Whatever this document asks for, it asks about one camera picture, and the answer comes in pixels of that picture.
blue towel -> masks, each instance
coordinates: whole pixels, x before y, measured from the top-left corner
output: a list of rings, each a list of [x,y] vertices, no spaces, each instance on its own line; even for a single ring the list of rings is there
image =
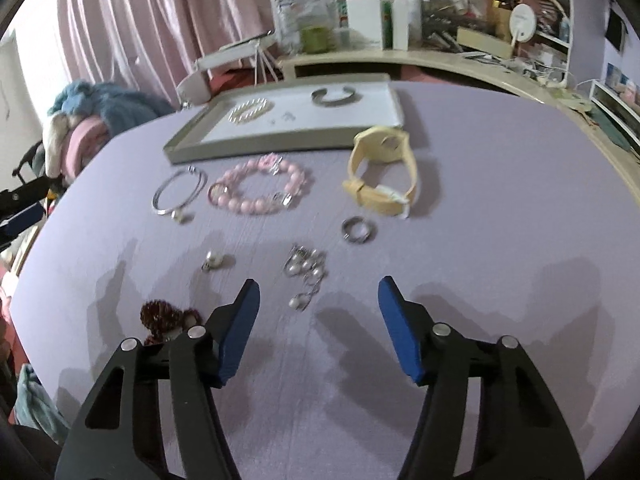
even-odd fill
[[[69,424],[47,395],[30,364],[22,365],[20,370],[14,415],[16,422],[21,426],[44,431],[54,442],[64,446]]]
[[[97,115],[104,121],[111,137],[175,112],[162,98],[114,83],[91,84],[78,80],[66,86],[47,112],[68,115]]]

watch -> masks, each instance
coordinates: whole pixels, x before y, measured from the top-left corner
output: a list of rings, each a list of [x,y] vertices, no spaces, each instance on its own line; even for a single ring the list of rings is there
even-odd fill
[[[409,134],[389,126],[374,126],[360,132],[353,140],[354,147],[347,168],[349,178],[342,183],[344,190],[358,205],[367,209],[388,216],[409,216],[418,184],[418,168],[409,145]],[[358,166],[365,158],[385,164],[400,160],[404,162],[411,177],[409,190],[402,194],[387,186],[367,186],[356,176]]]

purple tablecloth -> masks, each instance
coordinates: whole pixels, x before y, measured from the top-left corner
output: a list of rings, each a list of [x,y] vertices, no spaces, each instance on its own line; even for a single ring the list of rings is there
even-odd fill
[[[363,246],[340,236],[341,222],[363,213],[340,187],[346,151],[290,154],[314,181],[293,210],[234,216],[202,194],[194,221],[179,226],[156,216],[150,200],[174,170],[161,148],[194,112],[109,144],[44,227],[12,303],[24,348],[62,412],[74,418],[123,338],[144,339],[144,301],[163,298],[207,317],[251,277],[260,313],[238,374],[214,395],[241,475],[395,478],[424,393],[402,374],[376,304],[378,280],[391,274],[407,298],[464,335],[516,336],[593,471],[640,400],[640,210],[553,108],[459,86],[394,86],[421,191],[408,220],[367,214],[378,235]],[[199,166],[213,180],[237,161]],[[401,166],[366,173],[407,182]],[[283,179],[252,176],[243,186],[258,196]],[[282,273],[293,242],[328,252],[329,277],[302,313],[287,307],[302,280]],[[209,250],[234,265],[204,274]],[[162,397],[171,468],[181,472],[167,390]],[[477,401],[473,384],[469,434]]]

tray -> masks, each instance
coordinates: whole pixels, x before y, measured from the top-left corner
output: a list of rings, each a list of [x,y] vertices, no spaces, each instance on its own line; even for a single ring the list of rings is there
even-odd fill
[[[165,145],[172,164],[267,152],[351,149],[353,137],[371,126],[404,125],[404,114],[387,74],[315,76],[223,92],[187,122]],[[354,87],[357,102],[319,107],[311,92],[327,88],[327,98]],[[254,98],[273,108],[245,124],[228,120],[230,110]]]

blue gripper pad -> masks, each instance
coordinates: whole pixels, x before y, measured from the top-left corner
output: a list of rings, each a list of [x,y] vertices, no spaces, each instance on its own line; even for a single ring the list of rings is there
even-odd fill
[[[402,371],[419,383],[425,375],[420,358],[420,342],[411,330],[403,309],[404,298],[390,276],[378,284],[378,306],[396,350]]]
[[[218,376],[222,384],[233,377],[238,371],[240,359],[244,353],[249,335],[254,327],[255,317],[260,307],[260,287],[256,282],[247,285],[246,290],[238,294],[234,304],[236,313],[231,326],[220,343],[220,369]]]

